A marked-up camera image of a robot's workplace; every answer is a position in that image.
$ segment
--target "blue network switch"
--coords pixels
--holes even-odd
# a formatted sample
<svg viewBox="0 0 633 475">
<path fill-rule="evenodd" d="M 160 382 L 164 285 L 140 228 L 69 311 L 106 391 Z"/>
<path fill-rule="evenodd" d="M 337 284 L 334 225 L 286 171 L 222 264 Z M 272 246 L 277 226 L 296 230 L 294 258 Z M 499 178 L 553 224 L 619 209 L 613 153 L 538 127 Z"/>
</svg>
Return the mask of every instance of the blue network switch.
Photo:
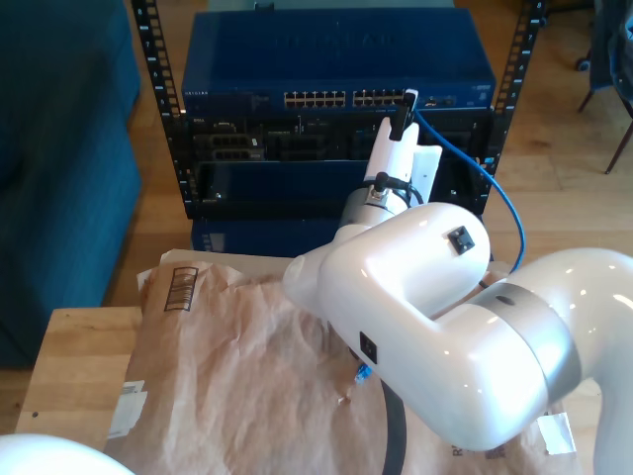
<svg viewBox="0 0 633 475">
<path fill-rule="evenodd" d="M 495 76 L 470 13 L 369 8 L 199 13 L 182 93 L 189 117 L 486 109 Z"/>
</svg>

